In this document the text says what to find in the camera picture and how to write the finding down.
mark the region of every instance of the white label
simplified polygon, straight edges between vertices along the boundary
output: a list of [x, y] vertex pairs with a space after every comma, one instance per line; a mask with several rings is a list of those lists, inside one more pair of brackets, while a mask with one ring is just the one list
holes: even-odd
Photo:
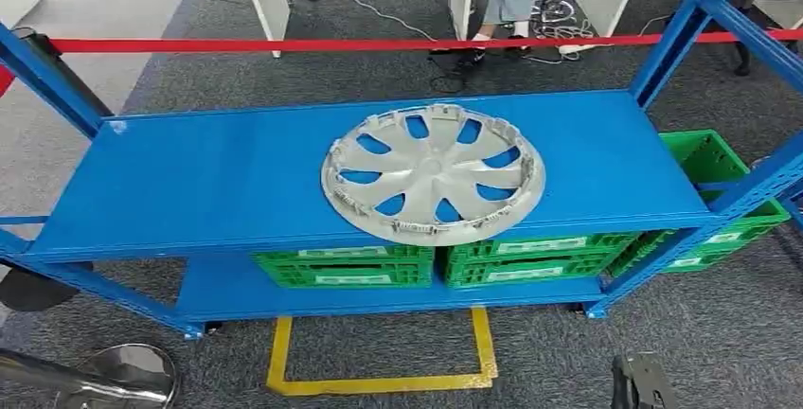
[[486, 281], [509, 281], [511, 279], [543, 278], [545, 276], [558, 276], [563, 273], [563, 267], [549, 269], [518, 270], [516, 272], [493, 272]]
[[587, 239], [586, 237], [575, 237], [572, 239], [502, 243], [499, 245], [499, 248], [497, 248], [496, 253], [509, 255], [512, 253], [527, 253], [530, 251], [571, 250], [573, 248], [582, 248], [585, 246]]
[[314, 258], [316, 256], [365, 256], [373, 254], [377, 256], [387, 256], [387, 251], [383, 246], [362, 246], [357, 248], [331, 248], [329, 250], [301, 250], [299, 256]]
[[687, 265], [697, 265], [703, 258], [676, 259], [669, 267], [686, 267]]
[[705, 243], [726, 243], [729, 241], [736, 241], [741, 237], [741, 232], [731, 232], [728, 234], [717, 234], [716, 236], [708, 239]]
[[388, 284], [390, 275], [372, 276], [316, 276], [317, 284]]

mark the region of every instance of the hubcap center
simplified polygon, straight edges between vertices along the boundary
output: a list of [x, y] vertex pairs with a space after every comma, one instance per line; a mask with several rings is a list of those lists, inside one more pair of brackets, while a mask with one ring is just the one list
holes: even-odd
[[436, 158], [424, 158], [419, 168], [426, 175], [438, 175], [443, 171], [443, 165]]

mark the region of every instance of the wheel cover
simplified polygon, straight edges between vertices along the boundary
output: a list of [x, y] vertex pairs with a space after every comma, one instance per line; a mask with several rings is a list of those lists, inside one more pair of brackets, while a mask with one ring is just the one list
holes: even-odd
[[541, 200], [541, 155], [506, 120], [454, 104], [370, 116], [334, 141], [321, 169], [331, 205], [398, 243], [487, 239]]

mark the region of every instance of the blue metal shelf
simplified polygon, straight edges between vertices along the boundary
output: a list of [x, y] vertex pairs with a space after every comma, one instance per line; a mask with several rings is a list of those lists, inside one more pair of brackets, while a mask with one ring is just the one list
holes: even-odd
[[596, 277], [540, 283], [449, 289], [439, 278], [422, 289], [282, 289], [251, 259], [191, 258], [179, 314], [191, 322], [264, 319], [276, 316], [360, 314], [368, 312], [449, 310], [475, 306], [569, 303], [600, 300]]
[[[657, 275], [736, 219], [803, 188], [803, 133], [706, 206], [645, 110], [713, 16], [803, 90], [803, 61], [725, 0], [684, 0], [627, 91], [446, 98], [224, 113], [104, 118], [42, 51], [0, 26], [0, 62], [92, 140], [34, 240], [0, 230], [0, 255], [200, 338], [204, 321], [583, 302], [589, 317]], [[546, 189], [500, 237], [684, 228], [608, 284], [595, 277], [450, 290], [280, 289], [251, 251], [382, 244], [324, 198], [319, 170], [331, 142], [366, 116], [452, 102], [518, 126], [542, 154]], [[77, 266], [104, 258], [186, 257], [175, 307]]]
[[[544, 197], [503, 236], [691, 227], [713, 217], [627, 92], [442, 101], [506, 118], [542, 154]], [[331, 208], [322, 159], [366, 116], [432, 102], [115, 118], [100, 128], [27, 258], [382, 244]]]

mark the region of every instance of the red barrier rope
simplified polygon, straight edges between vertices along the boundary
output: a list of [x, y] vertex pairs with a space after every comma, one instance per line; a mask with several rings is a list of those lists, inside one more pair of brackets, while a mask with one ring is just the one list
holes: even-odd
[[[803, 40], [803, 28], [770, 30], [777, 40]], [[146, 39], [52, 39], [61, 52], [263, 52], [263, 51], [399, 51], [410, 49], [465, 49], [468, 47], [560, 46], [565, 44], [636, 45], [655, 44], [660, 34], [618, 35], [594, 38], [526, 38], [521, 40], [146, 40]], [[697, 43], [728, 43], [737, 38], [729, 32], [703, 33]]]
[[0, 97], [11, 87], [12, 82], [14, 82], [14, 74], [5, 66], [0, 65]]

